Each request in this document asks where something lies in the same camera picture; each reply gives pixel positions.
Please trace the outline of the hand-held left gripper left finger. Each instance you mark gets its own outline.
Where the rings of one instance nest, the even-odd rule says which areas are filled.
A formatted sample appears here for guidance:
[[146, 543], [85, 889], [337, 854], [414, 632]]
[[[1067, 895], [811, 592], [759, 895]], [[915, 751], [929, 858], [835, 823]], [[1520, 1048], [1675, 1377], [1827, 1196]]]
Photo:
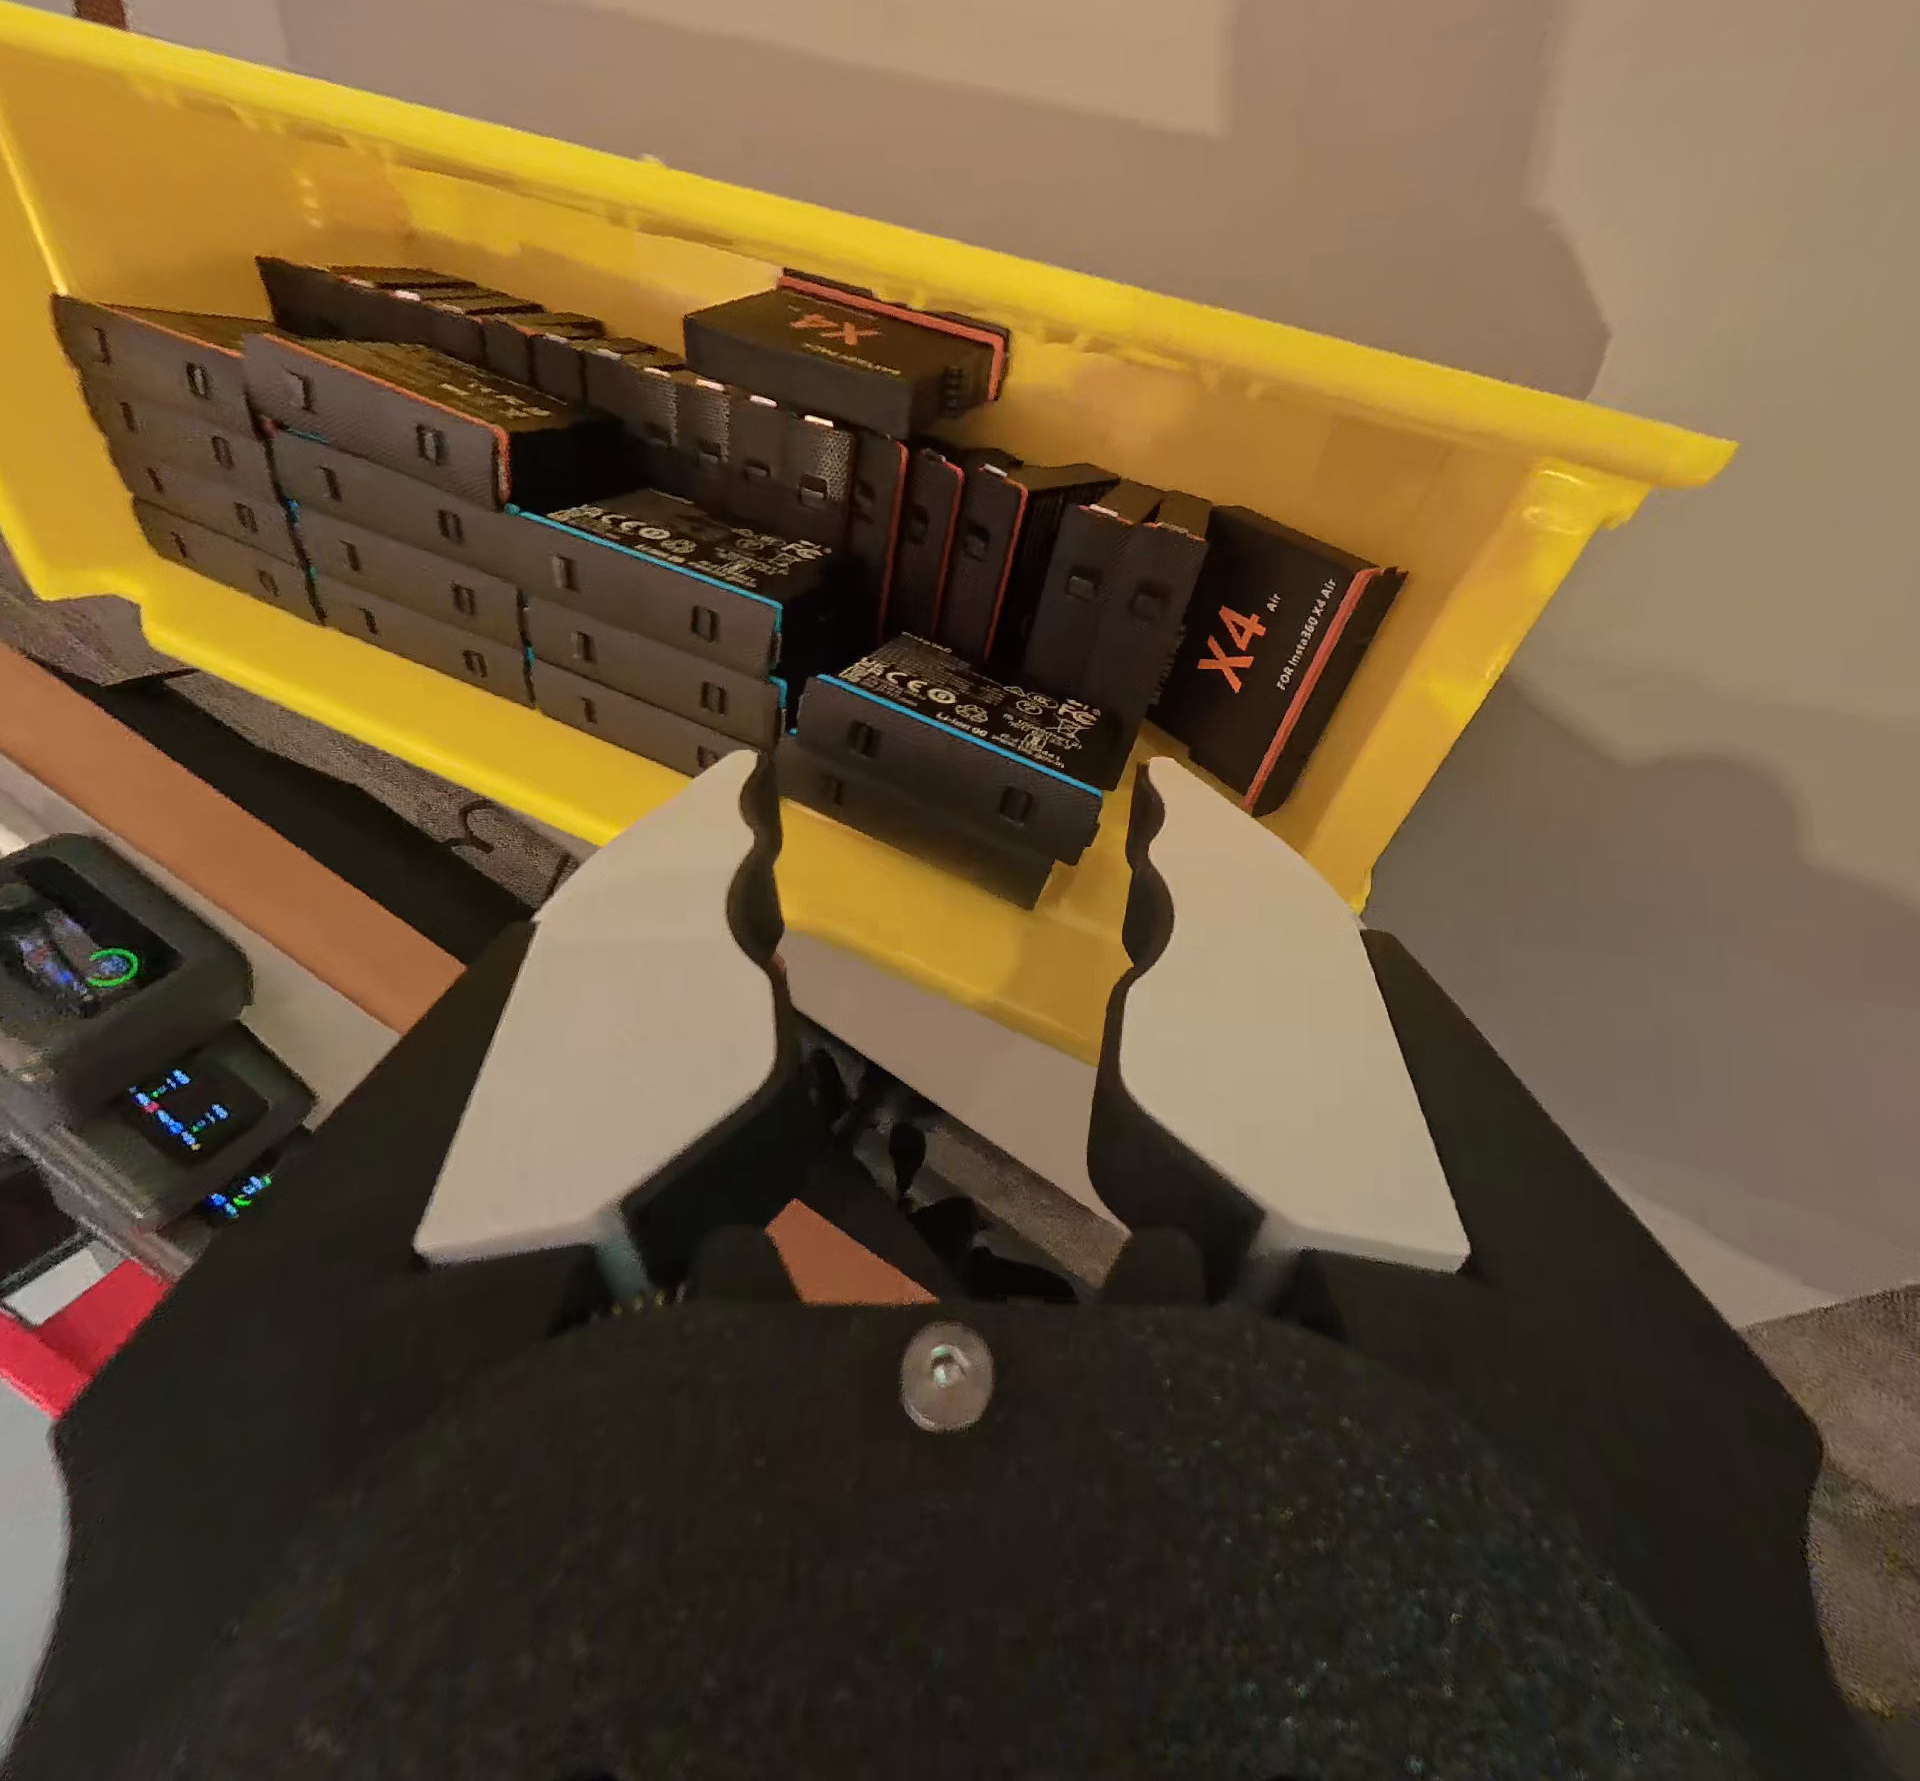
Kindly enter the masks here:
[[419, 1219], [434, 1269], [586, 1249], [617, 1301], [800, 1301], [828, 1142], [780, 956], [770, 758], [732, 751], [537, 912]]

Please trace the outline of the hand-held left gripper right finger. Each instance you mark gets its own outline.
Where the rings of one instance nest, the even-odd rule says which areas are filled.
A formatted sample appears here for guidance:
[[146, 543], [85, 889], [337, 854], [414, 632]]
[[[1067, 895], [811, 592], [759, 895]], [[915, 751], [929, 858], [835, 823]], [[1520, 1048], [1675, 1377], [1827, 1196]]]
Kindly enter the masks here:
[[1279, 1299], [1310, 1252], [1421, 1275], [1471, 1256], [1355, 909], [1187, 765], [1133, 783], [1127, 959], [1088, 1165], [1211, 1299]]

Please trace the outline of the pile of black batteries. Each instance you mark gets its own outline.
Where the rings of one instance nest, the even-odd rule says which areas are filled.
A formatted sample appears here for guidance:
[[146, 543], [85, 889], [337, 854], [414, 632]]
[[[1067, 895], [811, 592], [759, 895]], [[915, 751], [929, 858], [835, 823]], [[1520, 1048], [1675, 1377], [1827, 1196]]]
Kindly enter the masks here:
[[1407, 580], [945, 438], [1012, 366], [976, 315], [783, 271], [660, 348], [434, 269], [257, 274], [264, 319], [49, 301], [164, 560], [688, 777], [766, 753], [790, 802], [1019, 907], [1071, 866], [811, 755], [815, 676], [912, 634], [1116, 713], [1123, 773], [1158, 728], [1265, 818]]

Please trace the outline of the yellow plastic bin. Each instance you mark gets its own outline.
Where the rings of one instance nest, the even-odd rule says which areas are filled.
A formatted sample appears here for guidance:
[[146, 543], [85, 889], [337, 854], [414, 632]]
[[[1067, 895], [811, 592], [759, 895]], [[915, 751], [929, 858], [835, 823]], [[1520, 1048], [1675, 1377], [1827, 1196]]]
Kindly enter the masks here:
[[1350, 903], [1598, 531], [1733, 446], [657, 160], [128, 35], [2, 13], [5, 538], [38, 594], [122, 595], [167, 654], [602, 843], [684, 777], [167, 564], [51, 295], [264, 306], [254, 257], [498, 266], [673, 337], [784, 266], [1014, 332], [984, 428], [1033, 455], [1272, 516], [1407, 572], [1269, 827]]

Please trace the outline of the black chair base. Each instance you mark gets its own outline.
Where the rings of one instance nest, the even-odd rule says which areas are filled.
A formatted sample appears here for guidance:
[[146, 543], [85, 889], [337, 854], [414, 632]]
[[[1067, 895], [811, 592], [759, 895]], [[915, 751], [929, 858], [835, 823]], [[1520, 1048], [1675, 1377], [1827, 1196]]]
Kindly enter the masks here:
[[828, 1142], [805, 1203], [940, 1299], [1091, 1301], [1125, 1232], [824, 1027], [800, 1062]]

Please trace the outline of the black battery charging case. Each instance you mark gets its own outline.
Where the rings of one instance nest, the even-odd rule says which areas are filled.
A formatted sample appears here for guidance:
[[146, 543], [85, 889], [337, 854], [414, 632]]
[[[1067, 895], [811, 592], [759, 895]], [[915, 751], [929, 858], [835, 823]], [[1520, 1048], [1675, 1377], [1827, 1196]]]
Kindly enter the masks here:
[[230, 1177], [207, 1192], [176, 1219], [157, 1227], [135, 1227], [130, 1234], [93, 1234], [88, 1247], [101, 1266], [139, 1266], [164, 1283], [175, 1283], [199, 1262], [207, 1249], [253, 1213], [278, 1196], [287, 1171], [310, 1151], [314, 1135], [296, 1131], [287, 1142], [268, 1149], [251, 1170]]
[[301, 1076], [235, 1024], [119, 1091], [69, 1142], [78, 1173], [133, 1227], [160, 1227], [265, 1168], [317, 1107]]
[[2, 859], [5, 1077], [83, 1118], [236, 1024], [248, 956], [108, 841]]

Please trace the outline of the wood-edged side table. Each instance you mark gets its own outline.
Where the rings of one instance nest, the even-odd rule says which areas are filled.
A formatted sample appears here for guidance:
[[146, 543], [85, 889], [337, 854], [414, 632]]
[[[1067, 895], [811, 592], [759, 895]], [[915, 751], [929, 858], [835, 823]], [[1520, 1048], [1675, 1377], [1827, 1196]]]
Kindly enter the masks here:
[[[253, 1001], [236, 1024], [314, 1091], [314, 1136], [464, 974], [97, 699], [5, 649], [5, 858], [55, 834], [108, 841], [248, 956]], [[85, 1118], [5, 1077], [5, 1170], [33, 1170], [88, 1247], [93, 1234], [135, 1227], [78, 1173], [69, 1133]]]

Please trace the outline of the red plastic bin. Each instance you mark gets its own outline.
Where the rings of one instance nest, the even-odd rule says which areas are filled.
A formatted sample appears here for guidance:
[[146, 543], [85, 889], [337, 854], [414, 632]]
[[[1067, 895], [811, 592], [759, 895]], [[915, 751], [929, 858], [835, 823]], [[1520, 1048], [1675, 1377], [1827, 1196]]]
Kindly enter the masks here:
[[46, 1319], [2, 1305], [2, 1384], [49, 1420], [60, 1420], [144, 1319], [169, 1283], [139, 1265], [114, 1266]]

